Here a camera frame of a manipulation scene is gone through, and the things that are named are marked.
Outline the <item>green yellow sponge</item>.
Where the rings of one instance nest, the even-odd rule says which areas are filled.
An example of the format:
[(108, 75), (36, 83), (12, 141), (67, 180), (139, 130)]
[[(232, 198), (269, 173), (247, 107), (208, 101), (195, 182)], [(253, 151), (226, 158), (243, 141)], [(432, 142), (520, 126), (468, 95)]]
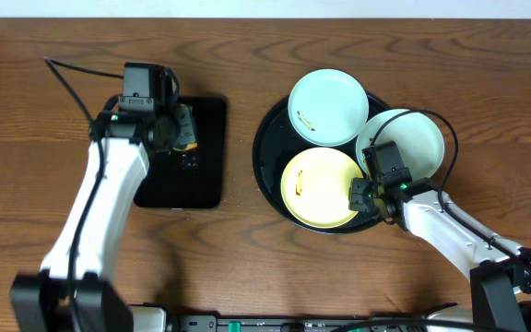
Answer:
[(173, 144), (177, 151), (187, 151), (197, 147), (197, 130), (193, 108), (189, 105), (178, 104), (173, 112), (179, 125), (179, 135)]

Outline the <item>light blue plate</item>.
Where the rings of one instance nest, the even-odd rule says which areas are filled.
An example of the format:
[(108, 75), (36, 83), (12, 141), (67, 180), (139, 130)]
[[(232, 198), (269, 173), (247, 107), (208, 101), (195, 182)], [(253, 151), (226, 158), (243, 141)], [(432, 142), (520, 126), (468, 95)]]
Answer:
[[(368, 168), (362, 151), (367, 148), (380, 127), (390, 118), (405, 112), (406, 109), (393, 109), (378, 113), (360, 131), (356, 142), (356, 159), (365, 174)], [(426, 115), (410, 113), (401, 116), (383, 129), (376, 144), (394, 141), (413, 180), (432, 177), (443, 162), (444, 140), (439, 127)]]
[(302, 77), (288, 101), (289, 120), (306, 141), (335, 147), (355, 138), (370, 113), (368, 96), (359, 81), (336, 69), (319, 69)]

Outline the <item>yellow plate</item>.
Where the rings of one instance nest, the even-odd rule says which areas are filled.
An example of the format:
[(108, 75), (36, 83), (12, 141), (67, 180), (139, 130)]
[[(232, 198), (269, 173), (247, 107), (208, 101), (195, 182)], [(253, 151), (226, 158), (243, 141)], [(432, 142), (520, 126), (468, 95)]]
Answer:
[(280, 194), (298, 221), (316, 229), (332, 229), (355, 218), (349, 208), (349, 190), (363, 172), (356, 161), (334, 148), (309, 148), (285, 167)]

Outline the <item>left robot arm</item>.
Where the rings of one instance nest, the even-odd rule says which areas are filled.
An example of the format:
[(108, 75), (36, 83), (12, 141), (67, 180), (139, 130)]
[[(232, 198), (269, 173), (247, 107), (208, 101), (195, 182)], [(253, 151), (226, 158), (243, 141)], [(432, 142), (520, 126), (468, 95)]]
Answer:
[(19, 274), (10, 301), (22, 331), (166, 331), (165, 309), (128, 305), (112, 281), (124, 225), (148, 175), (149, 155), (171, 150), (189, 106), (125, 106), (112, 97), (91, 121), (88, 164), (76, 200), (35, 275)]

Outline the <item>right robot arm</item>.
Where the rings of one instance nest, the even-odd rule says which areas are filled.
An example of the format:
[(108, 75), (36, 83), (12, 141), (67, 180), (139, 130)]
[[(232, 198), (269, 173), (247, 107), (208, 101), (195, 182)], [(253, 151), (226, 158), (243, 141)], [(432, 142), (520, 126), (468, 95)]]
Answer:
[(474, 325), (531, 331), (531, 248), (491, 231), (431, 180), (412, 180), (407, 169), (375, 182), (353, 179), (349, 203), (391, 219), (452, 263), (470, 282)]

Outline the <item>black rectangular tray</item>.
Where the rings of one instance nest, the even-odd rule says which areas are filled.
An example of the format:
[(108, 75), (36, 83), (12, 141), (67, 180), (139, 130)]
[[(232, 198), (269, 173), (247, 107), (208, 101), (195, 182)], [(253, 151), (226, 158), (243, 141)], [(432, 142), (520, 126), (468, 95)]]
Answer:
[(221, 199), (227, 102), (221, 97), (181, 97), (192, 107), (194, 149), (152, 155), (134, 202), (141, 208), (215, 208)]

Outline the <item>round black tray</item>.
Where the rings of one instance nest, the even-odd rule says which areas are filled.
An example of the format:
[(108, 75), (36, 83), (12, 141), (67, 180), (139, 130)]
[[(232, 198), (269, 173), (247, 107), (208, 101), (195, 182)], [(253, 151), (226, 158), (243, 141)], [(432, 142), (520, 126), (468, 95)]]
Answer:
[(360, 212), (346, 224), (329, 229), (309, 226), (294, 217), (286, 207), (280, 189), (287, 164), (300, 152), (312, 148), (291, 125), (288, 115), (289, 98), (278, 101), (259, 125), (253, 143), (254, 177), (267, 202), (285, 219), (309, 231), (323, 234), (350, 234), (368, 230), (380, 223)]

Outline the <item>light blue plate top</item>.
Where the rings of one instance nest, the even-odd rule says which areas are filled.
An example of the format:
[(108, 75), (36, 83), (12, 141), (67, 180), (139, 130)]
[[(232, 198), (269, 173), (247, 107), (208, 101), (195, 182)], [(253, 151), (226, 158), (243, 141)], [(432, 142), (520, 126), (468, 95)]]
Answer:
[(288, 101), (289, 120), (306, 141), (335, 147), (355, 138), (370, 113), (368, 96), (359, 81), (336, 69), (319, 69), (302, 77)]

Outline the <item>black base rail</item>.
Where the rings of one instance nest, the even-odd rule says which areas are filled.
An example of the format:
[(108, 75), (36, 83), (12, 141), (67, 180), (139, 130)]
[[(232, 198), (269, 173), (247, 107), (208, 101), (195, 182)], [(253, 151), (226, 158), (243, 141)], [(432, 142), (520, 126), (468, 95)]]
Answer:
[(321, 317), (218, 317), (213, 314), (169, 315), (155, 304), (129, 307), (134, 331), (166, 332), (329, 332), (353, 325), (360, 319), (326, 319)]

